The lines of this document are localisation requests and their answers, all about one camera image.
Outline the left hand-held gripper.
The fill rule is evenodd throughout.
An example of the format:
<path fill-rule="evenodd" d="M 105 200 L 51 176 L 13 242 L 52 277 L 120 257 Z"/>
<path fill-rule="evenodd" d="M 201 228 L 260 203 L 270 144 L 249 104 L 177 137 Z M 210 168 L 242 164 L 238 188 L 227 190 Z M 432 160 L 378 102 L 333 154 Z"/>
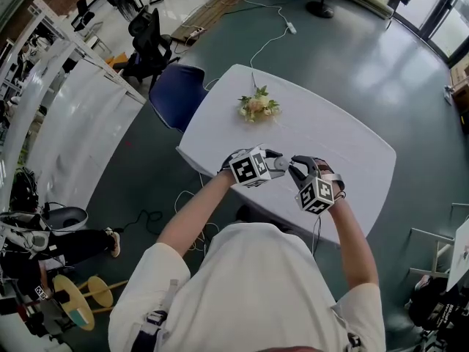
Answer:
<path fill-rule="evenodd" d="M 231 153 L 222 163 L 221 171 L 230 171 L 237 184 L 245 187 L 257 187 L 267 181 L 283 177 L 285 168 L 269 169 L 268 158 L 281 158 L 282 153 L 260 146 L 238 149 Z"/>

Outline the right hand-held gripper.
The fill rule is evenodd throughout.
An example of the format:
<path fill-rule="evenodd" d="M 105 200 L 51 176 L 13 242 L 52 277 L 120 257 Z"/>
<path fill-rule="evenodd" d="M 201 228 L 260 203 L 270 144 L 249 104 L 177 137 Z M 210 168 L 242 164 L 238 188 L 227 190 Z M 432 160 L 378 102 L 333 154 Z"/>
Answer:
<path fill-rule="evenodd" d="M 345 184 L 339 173 L 321 175 L 312 156 L 294 155 L 292 163 L 305 166 L 305 174 L 294 165 L 288 171 L 298 188 L 295 200 L 302 211 L 320 216 L 331 208 L 336 200 L 345 198 Z"/>

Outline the person's right forearm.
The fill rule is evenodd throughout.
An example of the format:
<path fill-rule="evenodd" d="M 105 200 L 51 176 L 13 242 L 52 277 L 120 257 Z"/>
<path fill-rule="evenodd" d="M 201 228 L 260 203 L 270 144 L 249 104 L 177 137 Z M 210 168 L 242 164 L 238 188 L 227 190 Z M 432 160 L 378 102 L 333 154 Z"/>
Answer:
<path fill-rule="evenodd" d="M 372 250 L 344 197 L 338 197 L 329 209 L 339 237 L 341 260 L 349 289 L 359 285 L 379 285 Z"/>

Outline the person's left forearm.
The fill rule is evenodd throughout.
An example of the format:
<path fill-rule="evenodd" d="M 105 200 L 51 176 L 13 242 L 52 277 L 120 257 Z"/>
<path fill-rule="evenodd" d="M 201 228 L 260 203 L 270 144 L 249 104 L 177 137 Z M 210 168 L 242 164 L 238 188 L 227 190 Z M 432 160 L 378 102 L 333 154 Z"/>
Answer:
<path fill-rule="evenodd" d="M 183 257 L 234 184 L 235 179 L 230 171 L 220 171 L 175 214 L 164 227 L 157 242 L 170 246 Z"/>

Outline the person's right hand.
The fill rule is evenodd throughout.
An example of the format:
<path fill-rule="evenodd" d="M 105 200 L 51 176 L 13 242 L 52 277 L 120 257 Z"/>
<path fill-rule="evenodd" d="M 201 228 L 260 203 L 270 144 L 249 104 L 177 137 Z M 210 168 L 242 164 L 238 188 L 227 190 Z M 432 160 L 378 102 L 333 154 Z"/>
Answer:
<path fill-rule="evenodd" d="M 328 165 L 328 163 L 322 159 L 315 158 L 314 159 L 321 175 L 328 175 L 328 174 L 333 174 L 334 171 L 331 169 L 331 167 Z"/>

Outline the white tablecloth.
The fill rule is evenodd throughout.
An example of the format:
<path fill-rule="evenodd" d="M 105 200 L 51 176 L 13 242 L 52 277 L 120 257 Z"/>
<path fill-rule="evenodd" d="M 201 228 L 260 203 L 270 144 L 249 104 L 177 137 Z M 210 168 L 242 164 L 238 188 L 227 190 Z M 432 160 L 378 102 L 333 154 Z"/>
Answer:
<path fill-rule="evenodd" d="M 252 95 L 255 87 L 266 87 L 280 112 L 247 122 L 239 113 L 240 98 Z M 177 149 L 197 172 L 213 176 L 230 153 L 258 145 L 286 158 L 309 155 L 325 160 L 341 175 L 363 233 L 370 233 L 391 185 L 394 149 L 319 95 L 269 73 L 233 65 L 204 98 Z"/>

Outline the person's dark trousers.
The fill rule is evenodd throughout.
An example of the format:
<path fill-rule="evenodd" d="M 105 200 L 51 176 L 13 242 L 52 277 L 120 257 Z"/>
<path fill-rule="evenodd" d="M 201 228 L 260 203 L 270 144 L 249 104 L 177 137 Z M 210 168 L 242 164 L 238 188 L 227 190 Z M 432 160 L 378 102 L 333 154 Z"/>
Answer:
<path fill-rule="evenodd" d="M 261 213 L 259 210 L 250 208 L 248 205 L 242 205 L 235 214 L 235 220 L 244 223 L 269 223 L 274 225 L 283 233 L 290 235 L 298 235 L 296 231 L 282 224 L 281 222 L 270 218 L 268 215 Z"/>

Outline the yellow flower bouquet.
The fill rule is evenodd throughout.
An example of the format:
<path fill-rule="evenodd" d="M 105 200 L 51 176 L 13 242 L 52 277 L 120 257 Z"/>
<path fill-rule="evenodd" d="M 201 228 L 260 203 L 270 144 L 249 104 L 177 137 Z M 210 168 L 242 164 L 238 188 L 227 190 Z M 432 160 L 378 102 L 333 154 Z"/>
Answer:
<path fill-rule="evenodd" d="M 280 103 L 270 97 L 267 86 L 259 87 L 254 73 L 251 73 L 252 93 L 242 95 L 237 107 L 239 115 L 249 123 L 273 119 L 281 111 Z"/>

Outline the blue chair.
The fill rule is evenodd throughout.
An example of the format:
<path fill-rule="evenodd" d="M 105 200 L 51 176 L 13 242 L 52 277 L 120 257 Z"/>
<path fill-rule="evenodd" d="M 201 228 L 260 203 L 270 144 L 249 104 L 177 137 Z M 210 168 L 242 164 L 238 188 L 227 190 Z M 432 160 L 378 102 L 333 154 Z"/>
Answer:
<path fill-rule="evenodd" d="M 196 110 L 206 97 L 203 69 L 170 64 L 155 79 L 149 90 L 149 102 L 167 128 L 184 133 Z"/>

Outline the person's white shirt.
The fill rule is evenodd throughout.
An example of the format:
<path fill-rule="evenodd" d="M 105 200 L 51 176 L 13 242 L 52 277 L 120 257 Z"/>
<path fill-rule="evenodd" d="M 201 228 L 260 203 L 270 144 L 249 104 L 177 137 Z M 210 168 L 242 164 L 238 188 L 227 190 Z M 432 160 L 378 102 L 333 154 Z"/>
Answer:
<path fill-rule="evenodd" d="M 385 352 L 379 287 L 359 285 L 335 300 L 306 244 L 267 223 L 225 227 L 194 274 L 170 246 L 149 247 L 111 312 L 111 352 L 129 351 L 172 281 L 160 352 Z"/>

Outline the black office chair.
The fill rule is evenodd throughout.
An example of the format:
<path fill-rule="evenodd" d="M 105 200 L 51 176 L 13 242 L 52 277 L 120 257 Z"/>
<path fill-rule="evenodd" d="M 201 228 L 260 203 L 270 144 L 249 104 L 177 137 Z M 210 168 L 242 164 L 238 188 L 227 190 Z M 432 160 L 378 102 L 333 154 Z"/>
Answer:
<path fill-rule="evenodd" d="M 124 78 L 134 77 L 140 84 L 151 77 L 151 87 L 168 65 L 180 61 L 172 57 L 172 38 L 160 33 L 158 9 L 152 12 L 142 9 L 130 22 L 129 34 L 133 38 L 134 52 L 120 65 Z"/>

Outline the cardboard box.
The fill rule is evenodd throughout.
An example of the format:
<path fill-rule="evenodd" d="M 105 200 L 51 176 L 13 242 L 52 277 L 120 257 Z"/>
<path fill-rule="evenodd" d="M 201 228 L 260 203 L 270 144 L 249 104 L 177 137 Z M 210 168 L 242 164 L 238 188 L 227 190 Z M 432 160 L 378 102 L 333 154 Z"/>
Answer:
<path fill-rule="evenodd" d="M 469 82 L 469 57 L 461 59 L 451 68 L 450 95 L 458 92 L 462 86 Z"/>

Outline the white curtain sheet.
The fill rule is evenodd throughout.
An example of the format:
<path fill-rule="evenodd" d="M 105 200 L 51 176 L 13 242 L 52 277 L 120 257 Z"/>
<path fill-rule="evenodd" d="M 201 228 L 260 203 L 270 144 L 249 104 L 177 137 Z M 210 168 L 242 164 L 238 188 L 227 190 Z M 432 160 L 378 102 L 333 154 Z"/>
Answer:
<path fill-rule="evenodd" d="M 29 75 L 0 154 L 0 212 L 9 210 L 12 183 L 30 125 L 75 44 L 59 40 Z M 38 202 L 86 208 L 115 149 L 146 99 L 108 66 L 81 59 L 56 91 L 26 168 L 33 171 Z"/>

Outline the white metal table frame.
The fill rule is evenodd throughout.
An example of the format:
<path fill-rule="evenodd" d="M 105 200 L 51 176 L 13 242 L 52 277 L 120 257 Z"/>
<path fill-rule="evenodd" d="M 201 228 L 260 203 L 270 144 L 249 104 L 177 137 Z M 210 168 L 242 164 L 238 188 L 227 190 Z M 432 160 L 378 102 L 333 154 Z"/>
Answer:
<path fill-rule="evenodd" d="M 434 242 L 432 250 L 432 265 L 429 270 L 409 268 L 410 274 L 429 276 L 436 279 L 446 279 L 445 291 L 450 291 L 458 281 L 469 272 L 469 204 L 452 203 L 449 221 L 455 208 L 468 210 L 464 222 L 456 229 L 454 237 L 446 237 L 432 232 L 412 228 L 411 236 L 431 238 Z M 438 260 L 447 252 L 451 253 L 450 266 L 446 271 L 439 271 Z"/>

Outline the white metal rack frame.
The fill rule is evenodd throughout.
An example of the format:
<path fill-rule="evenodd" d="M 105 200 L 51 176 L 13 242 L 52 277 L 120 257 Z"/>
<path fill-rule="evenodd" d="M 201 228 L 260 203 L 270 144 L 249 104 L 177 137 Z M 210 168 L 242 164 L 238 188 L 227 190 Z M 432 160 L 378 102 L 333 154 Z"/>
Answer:
<path fill-rule="evenodd" d="M 114 83 L 122 86 L 126 90 L 126 93 L 134 100 L 137 100 L 142 105 L 146 103 L 147 99 L 126 82 L 118 72 L 110 67 L 96 51 L 91 49 L 91 47 L 73 31 L 71 24 L 64 18 L 60 18 L 43 0 L 34 0 L 29 6 L 29 12 L 34 16 L 43 15 L 44 18 L 41 23 L 44 23 L 57 37 L 74 43 L 76 46 L 75 51 L 82 57 L 104 70 L 107 77 Z"/>

